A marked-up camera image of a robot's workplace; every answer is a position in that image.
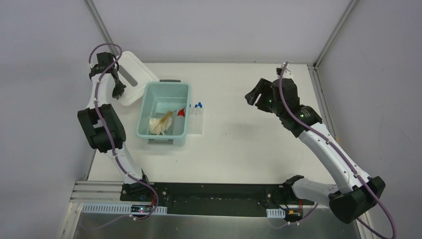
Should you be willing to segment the teal storage bin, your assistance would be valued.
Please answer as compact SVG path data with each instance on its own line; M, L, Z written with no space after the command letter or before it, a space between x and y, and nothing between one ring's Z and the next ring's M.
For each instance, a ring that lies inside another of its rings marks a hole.
M136 135L149 144L170 144L183 146L186 142L189 123L189 105L191 103L191 85L179 80L160 80L146 85L142 98L140 117ZM176 112L185 108L186 119L184 132L180 136L172 135L173 119ZM156 135L161 129L166 135Z

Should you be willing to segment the red cap wash bottle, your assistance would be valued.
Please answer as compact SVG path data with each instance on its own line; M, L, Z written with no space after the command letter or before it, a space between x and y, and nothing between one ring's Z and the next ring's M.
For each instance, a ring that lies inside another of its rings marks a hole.
M186 119L185 108L182 108L176 112L176 115L173 119L172 135L180 136L183 134L184 128L185 128L185 119Z

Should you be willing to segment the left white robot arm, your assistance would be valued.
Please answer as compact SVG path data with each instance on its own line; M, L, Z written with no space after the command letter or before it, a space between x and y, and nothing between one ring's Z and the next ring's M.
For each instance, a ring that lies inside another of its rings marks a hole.
M89 103L77 112L77 118L90 147L112 160L124 184L135 184L142 180L143 171L125 145L124 126L111 104L123 95L126 86L118 78L115 55L98 53L97 61L89 73L92 82Z

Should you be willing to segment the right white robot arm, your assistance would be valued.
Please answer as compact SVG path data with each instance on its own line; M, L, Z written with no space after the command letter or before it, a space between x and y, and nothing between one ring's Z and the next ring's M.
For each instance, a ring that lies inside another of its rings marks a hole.
M270 82L262 78L245 99L259 110L275 114L282 126L314 153L335 181L333 185L324 184L295 175L282 184L285 202L295 204L304 199L322 204L345 224L377 204L385 182L357 166L335 142L318 113L300 104L292 79Z

